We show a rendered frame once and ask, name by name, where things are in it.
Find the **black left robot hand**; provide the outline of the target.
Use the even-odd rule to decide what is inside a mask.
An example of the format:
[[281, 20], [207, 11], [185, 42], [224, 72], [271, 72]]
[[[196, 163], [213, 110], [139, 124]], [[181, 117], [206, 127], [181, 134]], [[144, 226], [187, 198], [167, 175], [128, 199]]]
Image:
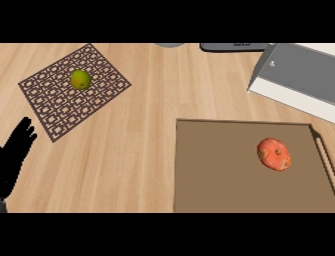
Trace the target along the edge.
[[24, 117], [0, 149], [0, 199], [7, 199], [12, 193], [36, 138], [32, 119]]

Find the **brown wooden tray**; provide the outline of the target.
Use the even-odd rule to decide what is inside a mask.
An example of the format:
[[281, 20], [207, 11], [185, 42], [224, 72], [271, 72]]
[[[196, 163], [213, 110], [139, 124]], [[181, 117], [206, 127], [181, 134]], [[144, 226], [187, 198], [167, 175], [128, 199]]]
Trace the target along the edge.
[[[263, 166], [258, 145], [280, 139], [292, 167]], [[309, 123], [176, 122], [178, 212], [335, 212], [335, 168]]]

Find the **brown lattice placemat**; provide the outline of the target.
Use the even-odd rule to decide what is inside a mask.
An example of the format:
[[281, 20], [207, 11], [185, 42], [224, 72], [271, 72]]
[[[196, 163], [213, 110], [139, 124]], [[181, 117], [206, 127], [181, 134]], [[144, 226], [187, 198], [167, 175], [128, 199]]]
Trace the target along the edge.
[[[76, 70], [89, 73], [86, 90], [72, 86]], [[101, 110], [132, 86], [92, 44], [86, 44], [20, 83], [20, 89], [52, 142]]]

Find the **green yellow mango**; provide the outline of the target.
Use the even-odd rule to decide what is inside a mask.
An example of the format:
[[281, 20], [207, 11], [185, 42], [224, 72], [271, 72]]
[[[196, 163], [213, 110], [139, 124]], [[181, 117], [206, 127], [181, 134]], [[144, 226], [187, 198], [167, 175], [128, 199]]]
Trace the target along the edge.
[[72, 86], [79, 89], [85, 90], [91, 87], [91, 75], [85, 70], [76, 70], [72, 75]]

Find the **dark grey flat appliance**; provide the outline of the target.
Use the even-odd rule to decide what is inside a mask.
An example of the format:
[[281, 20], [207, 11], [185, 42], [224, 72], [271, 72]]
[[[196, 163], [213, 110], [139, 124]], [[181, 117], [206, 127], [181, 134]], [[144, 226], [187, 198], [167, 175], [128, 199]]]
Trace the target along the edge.
[[268, 43], [201, 43], [200, 47], [206, 52], [261, 52]]

